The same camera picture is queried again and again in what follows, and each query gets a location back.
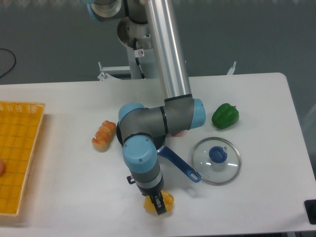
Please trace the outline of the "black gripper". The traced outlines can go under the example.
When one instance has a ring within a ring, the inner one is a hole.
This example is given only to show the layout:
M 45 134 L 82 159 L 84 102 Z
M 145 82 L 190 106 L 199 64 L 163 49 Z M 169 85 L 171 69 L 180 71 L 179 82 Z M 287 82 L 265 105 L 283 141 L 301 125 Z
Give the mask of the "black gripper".
M 161 215 L 167 212 L 164 201 L 163 201 L 162 192 L 160 192 L 164 186 L 164 179 L 163 179 L 162 174 L 159 174 L 154 180 L 150 182 L 136 181 L 134 180 L 132 175 L 127 176 L 127 181 L 131 185 L 136 184 L 140 192 L 144 196 L 150 196 L 150 200 L 152 204 L 154 205 L 154 208 L 158 215 Z

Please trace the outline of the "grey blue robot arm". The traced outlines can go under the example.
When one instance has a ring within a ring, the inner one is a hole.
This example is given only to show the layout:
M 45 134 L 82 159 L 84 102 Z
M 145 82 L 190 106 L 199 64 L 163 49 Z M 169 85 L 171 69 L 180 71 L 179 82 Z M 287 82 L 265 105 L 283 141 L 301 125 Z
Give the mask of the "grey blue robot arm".
M 129 103 L 118 113 L 118 139 L 123 159 L 129 168 L 130 184 L 136 184 L 144 196 L 149 196 L 157 214 L 166 212 L 163 201 L 163 175 L 158 156 L 170 160 L 194 182 L 200 175 L 164 146 L 166 135 L 204 125 L 206 113 L 203 103 L 191 94 L 189 77 L 180 45 L 172 2 L 142 0 L 154 46 L 164 105 L 145 108 Z

